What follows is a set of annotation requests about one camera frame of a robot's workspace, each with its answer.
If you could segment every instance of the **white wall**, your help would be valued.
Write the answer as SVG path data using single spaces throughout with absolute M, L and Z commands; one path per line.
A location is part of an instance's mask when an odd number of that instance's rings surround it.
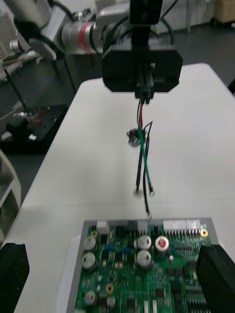
M 164 0 L 162 12 L 167 10 L 174 0 Z M 206 2 L 206 0 L 191 0 L 193 2 L 192 24 L 201 24 L 209 22 L 213 16 L 213 1 Z M 94 0 L 63 0 L 64 4 L 72 11 L 81 11 L 86 7 L 95 9 Z M 167 20 L 173 29 L 181 29 L 186 24 L 186 2 L 187 0 L 179 0 L 172 11 L 167 15 Z

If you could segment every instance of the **red wire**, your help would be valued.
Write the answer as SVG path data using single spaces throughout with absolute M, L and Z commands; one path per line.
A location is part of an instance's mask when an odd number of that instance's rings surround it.
M 140 125 L 141 125 L 141 129 L 143 128 L 142 111 L 143 111 L 143 103 L 141 103 L 141 110 L 140 110 Z

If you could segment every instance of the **integrated circuit chip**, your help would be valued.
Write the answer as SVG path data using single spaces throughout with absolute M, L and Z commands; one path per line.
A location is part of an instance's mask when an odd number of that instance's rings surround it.
M 101 259 L 102 260 L 107 260 L 108 258 L 109 258 L 109 251 L 102 250 L 102 252 L 101 252 Z
M 115 252 L 115 262 L 122 262 L 122 259 L 123 259 L 123 253 Z
M 154 289 L 154 296 L 157 299 L 164 299 L 165 298 L 165 291 L 162 286 L 158 286 Z
M 134 254 L 128 254 L 126 256 L 126 262 L 130 265 L 133 265 L 135 263 L 135 255 Z
M 135 309 L 136 308 L 136 299 L 135 297 L 128 297 L 126 299 L 126 307 L 129 308 L 129 309 Z
M 128 239 L 127 241 L 127 247 L 128 248 L 131 248 L 131 249 L 134 249 L 134 240 L 133 239 Z
M 100 296 L 100 297 L 98 297 L 98 299 L 97 299 L 97 304 L 98 304 L 99 306 L 106 306 L 106 304 L 107 304 L 107 297 L 106 297 L 106 296 Z
M 108 235 L 101 235 L 99 242 L 100 242 L 101 245 L 106 245 L 107 244 L 107 240 L 108 240 Z
M 183 272 L 184 272 L 184 277 L 185 278 L 189 278 L 190 277 L 190 272 L 189 272 L 189 266 L 188 265 L 184 265 L 183 266 Z

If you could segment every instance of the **white table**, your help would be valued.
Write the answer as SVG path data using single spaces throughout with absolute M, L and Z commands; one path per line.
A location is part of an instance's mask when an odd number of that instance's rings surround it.
M 139 150 L 133 94 L 102 80 L 81 85 L 7 238 L 25 243 L 30 274 L 16 313 L 55 312 L 66 253 L 85 219 L 145 218 L 133 197 Z M 154 218 L 212 217 L 235 260 L 235 100 L 208 65 L 182 69 L 180 84 L 144 108 L 153 120 L 148 165 Z

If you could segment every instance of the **silver capacitor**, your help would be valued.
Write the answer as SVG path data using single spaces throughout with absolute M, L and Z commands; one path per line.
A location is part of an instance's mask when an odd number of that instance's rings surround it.
M 96 240 L 93 237 L 87 237 L 84 242 L 83 242 L 83 247 L 85 251 L 96 251 L 97 249 L 97 244 L 96 244 Z
M 151 238 L 147 235 L 142 235 L 138 239 L 138 247 L 140 250 L 149 250 L 151 248 Z
M 85 294 L 84 302 L 86 305 L 94 305 L 96 300 L 96 296 L 94 291 L 90 290 Z
M 155 249 L 162 254 L 165 254 L 169 249 L 169 240 L 165 236 L 159 236 L 155 240 Z
M 83 269 L 93 271 L 97 266 L 97 259 L 92 252 L 87 252 L 82 258 Z
M 149 269 L 152 265 L 151 254 L 146 250 L 141 250 L 137 254 L 136 261 L 142 269 Z

